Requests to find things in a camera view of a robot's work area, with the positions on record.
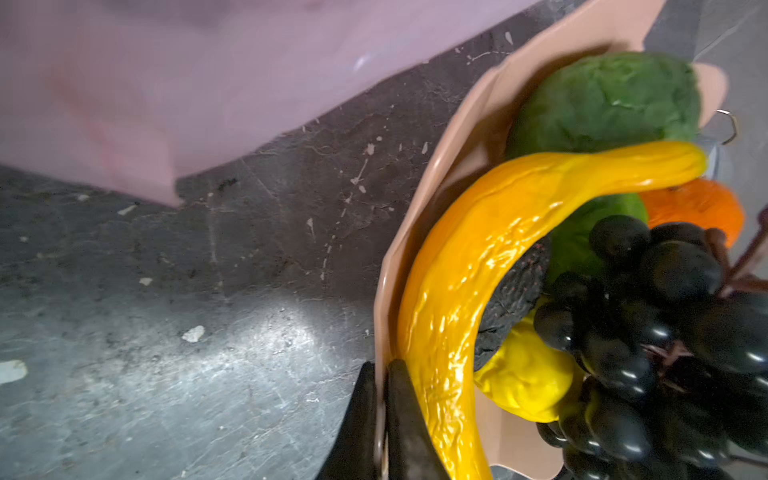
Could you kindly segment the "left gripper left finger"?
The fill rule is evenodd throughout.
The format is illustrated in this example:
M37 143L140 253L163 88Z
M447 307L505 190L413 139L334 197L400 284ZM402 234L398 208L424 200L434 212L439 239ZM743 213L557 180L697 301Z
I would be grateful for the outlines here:
M365 362L359 371L333 447L316 478L318 480L375 479L377 474L374 464L376 420L375 367L373 363Z

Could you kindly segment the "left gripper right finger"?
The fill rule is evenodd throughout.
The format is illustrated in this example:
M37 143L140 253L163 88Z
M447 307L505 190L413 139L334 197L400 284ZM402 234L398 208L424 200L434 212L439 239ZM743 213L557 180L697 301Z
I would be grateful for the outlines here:
M402 359L388 365L385 404L389 478L448 480Z

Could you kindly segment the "yellow fake lemon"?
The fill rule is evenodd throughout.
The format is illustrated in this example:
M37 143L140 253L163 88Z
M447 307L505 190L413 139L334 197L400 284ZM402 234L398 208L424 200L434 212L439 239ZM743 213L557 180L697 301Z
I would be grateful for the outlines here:
M585 373L573 356L546 345L532 309L477 372L476 387L498 407L527 421L551 423L578 398Z

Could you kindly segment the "dark fake avocado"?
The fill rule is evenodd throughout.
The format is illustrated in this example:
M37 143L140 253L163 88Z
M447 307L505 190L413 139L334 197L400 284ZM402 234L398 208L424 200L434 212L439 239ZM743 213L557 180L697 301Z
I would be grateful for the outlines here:
M536 305L544 291L550 259L551 241L545 236L516 261L497 285L482 314L474 348L474 371L489 362L510 330Z

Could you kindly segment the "yellow fake banana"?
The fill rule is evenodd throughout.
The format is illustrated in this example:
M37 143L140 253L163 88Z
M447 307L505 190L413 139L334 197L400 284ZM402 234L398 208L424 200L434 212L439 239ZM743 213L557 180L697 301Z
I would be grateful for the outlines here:
M491 475L476 423L473 358L482 314L508 270L586 202L678 186L702 176L707 162L696 145L678 141L529 155L483 175L433 226L407 279L397 351L450 478Z

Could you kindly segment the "dark purple fake grapes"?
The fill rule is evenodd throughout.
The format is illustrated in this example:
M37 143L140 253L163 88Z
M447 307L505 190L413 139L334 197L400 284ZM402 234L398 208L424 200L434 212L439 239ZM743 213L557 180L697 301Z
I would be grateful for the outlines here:
M760 230L735 264L725 235L625 215L591 229L605 282L567 272L534 328L584 372L537 430L564 479L725 479L767 466L767 257Z

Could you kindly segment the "orange fake fruit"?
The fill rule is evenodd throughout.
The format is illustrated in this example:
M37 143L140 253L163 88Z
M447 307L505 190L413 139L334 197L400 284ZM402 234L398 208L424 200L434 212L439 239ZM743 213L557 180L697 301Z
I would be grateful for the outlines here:
M745 212L741 202L716 181L699 178L678 187L641 192L639 196L651 228L673 222L718 228L725 233L728 248L735 245L743 231Z

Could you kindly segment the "pink plastic bag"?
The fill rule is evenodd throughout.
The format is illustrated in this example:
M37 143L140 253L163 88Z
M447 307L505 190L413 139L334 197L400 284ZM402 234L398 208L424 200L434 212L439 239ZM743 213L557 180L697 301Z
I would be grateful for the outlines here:
M1 163L178 205L237 159L523 1L5 1Z

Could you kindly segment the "dark green fake fruit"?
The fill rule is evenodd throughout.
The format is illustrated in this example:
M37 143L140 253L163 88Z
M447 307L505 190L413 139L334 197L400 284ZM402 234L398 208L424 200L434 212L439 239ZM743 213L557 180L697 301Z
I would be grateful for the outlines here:
M691 142L700 112L696 73L682 60L646 52L585 57L547 77L524 102L505 156Z

